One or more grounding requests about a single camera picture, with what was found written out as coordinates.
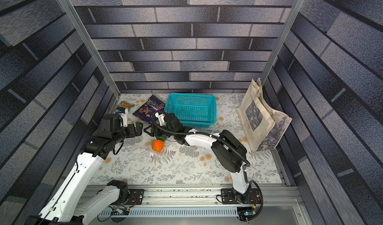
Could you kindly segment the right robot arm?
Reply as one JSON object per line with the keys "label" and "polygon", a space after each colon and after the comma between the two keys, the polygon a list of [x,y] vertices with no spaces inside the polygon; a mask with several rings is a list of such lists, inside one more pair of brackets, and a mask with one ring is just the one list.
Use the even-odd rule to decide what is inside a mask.
{"label": "right robot arm", "polygon": [[152,123],[144,132],[152,137],[173,137],[181,145],[210,149],[221,166],[230,172],[234,201],[263,204],[259,185],[247,178],[246,169],[250,166],[246,159],[247,150],[229,131],[216,134],[197,131],[182,125],[175,114],[159,111],[152,116]]}

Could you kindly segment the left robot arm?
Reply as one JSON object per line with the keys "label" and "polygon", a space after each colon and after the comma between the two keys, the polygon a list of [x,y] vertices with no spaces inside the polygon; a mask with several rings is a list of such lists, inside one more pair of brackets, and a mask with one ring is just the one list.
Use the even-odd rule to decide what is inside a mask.
{"label": "left robot arm", "polygon": [[116,144],[123,144],[126,138],[142,135],[143,124],[129,124],[126,114],[107,114],[92,137],[76,156],[70,175],[37,216],[30,216],[27,225],[87,225],[111,204],[123,205],[130,199],[126,182],[113,180],[97,195],[82,206],[78,206],[93,174],[109,153],[119,151]]}

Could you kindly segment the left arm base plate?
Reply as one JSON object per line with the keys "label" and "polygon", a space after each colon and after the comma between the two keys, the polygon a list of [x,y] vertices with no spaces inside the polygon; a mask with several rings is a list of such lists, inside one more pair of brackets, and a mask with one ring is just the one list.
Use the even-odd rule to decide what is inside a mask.
{"label": "left arm base plate", "polygon": [[144,189],[121,190],[117,201],[113,205],[135,206],[141,205]]}

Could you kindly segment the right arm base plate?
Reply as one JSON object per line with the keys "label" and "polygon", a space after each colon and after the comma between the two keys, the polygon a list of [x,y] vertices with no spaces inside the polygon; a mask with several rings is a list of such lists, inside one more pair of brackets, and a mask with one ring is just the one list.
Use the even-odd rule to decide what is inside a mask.
{"label": "right arm base plate", "polygon": [[222,204],[261,204],[261,196],[258,189],[248,188],[248,190],[241,194],[234,189],[221,189],[218,194],[218,201]]}

